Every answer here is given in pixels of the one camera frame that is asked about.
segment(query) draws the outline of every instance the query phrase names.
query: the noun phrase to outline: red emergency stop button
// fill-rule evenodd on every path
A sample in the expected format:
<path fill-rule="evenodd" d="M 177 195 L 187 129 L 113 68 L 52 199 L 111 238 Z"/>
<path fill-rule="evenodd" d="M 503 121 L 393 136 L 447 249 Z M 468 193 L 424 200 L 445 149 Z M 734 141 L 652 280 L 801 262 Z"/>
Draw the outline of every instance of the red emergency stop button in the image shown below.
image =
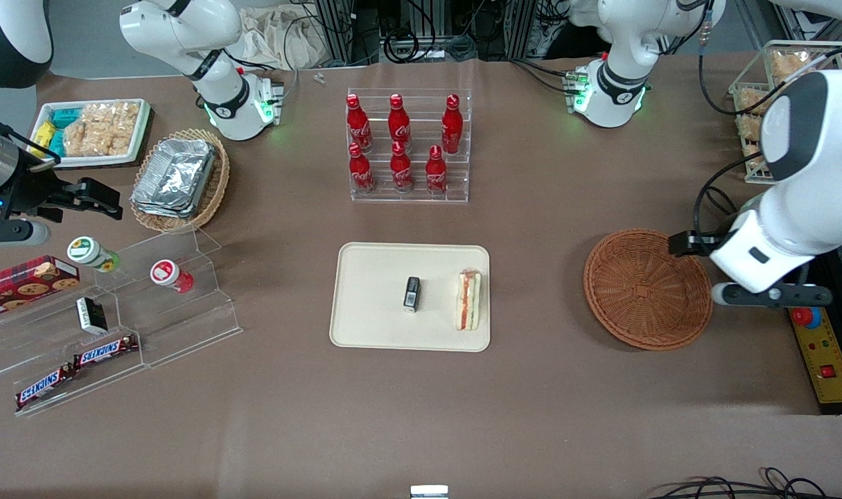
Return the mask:
<path fill-rule="evenodd" d="M 791 320 L 804 328 L 815 329 L 821 324 L 821 310 L 809 307 L 795 308 L 791 310 Z"/>

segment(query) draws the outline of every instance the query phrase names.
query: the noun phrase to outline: brown table surface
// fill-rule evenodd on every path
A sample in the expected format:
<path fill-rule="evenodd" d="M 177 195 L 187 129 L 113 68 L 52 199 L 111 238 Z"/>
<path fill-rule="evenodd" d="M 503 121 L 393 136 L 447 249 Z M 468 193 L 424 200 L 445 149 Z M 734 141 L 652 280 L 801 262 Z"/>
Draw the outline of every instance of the brown table surface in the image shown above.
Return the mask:
<path fill-rule="evenodd" d="M 709 57 L 712 93 L 750 56 Z M 694 59 L 662 58 L 645 106 L 616 130 L 569 116 L 560 95 L 507 63 L 328 70 L 324 87 L 312 74 L 281 126 L 225 141 L 233 175 L 206 229 L 224 245 L 218 278 L 244 333 L 36 417 L 15 418 L 12 386 L 0 383 L 0 497 L 385 498 L 423 483 L 456 498 L 643 497 L 695 475 L 760 483 L 765 465 L 842 495 L 842 417 L 814 416 L 784 313 L 718 307 L 690 347 L 646 353 L 612 338 L 585 303 L 596 241 L 690 228 L 697 189 L 740 157 L 731 118 L 700 95 Z M 148 99 L 154 142 L 209 128 L 181 77 L 40 86 L 40 102 Z M 471 88 L 469 205 L 353 204 L 348 87 Z M 134 173 L 90 175 L 127 204 Z M 741 201 L 759 192 L 720 185 Z M 152 236 L 128 211 L 116 224 L 66 212 L 43 249 L 0 249 L 0 268 L 63 254 L 101 227 L 113 248 Z M 332 345 L 337 252 L 352 240 L 486 247 L 490 347 Z"/>

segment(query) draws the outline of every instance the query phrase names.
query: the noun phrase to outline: green light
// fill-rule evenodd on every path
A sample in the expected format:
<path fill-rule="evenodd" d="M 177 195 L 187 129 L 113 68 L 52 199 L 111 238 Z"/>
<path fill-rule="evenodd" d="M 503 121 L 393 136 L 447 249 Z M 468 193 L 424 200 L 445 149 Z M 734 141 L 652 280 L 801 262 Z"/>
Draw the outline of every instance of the green light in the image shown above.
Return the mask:
<path fill-rule="evenodd" d="M 645 95 L 645 87 L 640 90 L 640 97 L 639 100 L 636 101 L 636 107 L 633 108 L 633 113 L 640 110 L 642 107 L 642 97 Z"/>
<path fill-rule="evenodd" d="M 271 104 L 267 104 L 266 102 L 256 100 L 255 107 L 257 108 L 257 113 L 260 114 L 260 119 L 262 119 L 264 123 L 272 122 L 273 116 Z"/>
<path fill-rule="evenodd" d="M 584 111 L 586 111 L 586 107 L 588 106 L 589 102 L 590 96 L 588 95 L 588 92 L 583 91 L 581 94 L 578 94 L 578 98 L 575 101 L 575 111 L 583 113 Z"/>
<path fill-rule="evenodd" d="M 215 128 L 218 127 L 218 122 L 214 121 L 214 114 L 211 113 L 211 110 L 209 110 L 208 105 L 205 105 L 205 112 L 208 113 L 208 119 L 211 120 L 211 125 Z"/>

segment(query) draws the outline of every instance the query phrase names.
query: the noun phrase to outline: red button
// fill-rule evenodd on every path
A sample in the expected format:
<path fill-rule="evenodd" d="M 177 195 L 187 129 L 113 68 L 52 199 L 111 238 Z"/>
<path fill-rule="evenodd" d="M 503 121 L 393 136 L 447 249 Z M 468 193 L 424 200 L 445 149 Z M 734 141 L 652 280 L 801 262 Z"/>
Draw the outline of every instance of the red button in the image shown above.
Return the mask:
<path fill-rule="evenodd" d="M 791 312 L 791 319 L 798 325 L 808 326 L 814 320 L 814 313 L 810 308 L 795 308 Z"/>

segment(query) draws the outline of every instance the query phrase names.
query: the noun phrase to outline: small jar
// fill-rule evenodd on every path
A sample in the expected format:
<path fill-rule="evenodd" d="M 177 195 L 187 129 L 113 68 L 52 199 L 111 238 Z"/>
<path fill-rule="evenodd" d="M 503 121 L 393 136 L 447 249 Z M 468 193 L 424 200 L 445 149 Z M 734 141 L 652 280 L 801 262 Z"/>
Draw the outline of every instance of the small jar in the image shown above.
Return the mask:
<path fill-rule="evenodd" d="M 72 261 L 90 266 L 98 272 L 112 272 L 119 266 L 119 255 L 101 246 L 94 237 L 76 237 L 67 247 L 67 256 Z"/>
<path fill-rule="evenodd" d="M 159 286 L 172 288 L 179 293 L 186 293 L 193 288 L 193 275 L 181 270 L 171 260 L 159 260 L 149 271 L 149 278 Z"/>

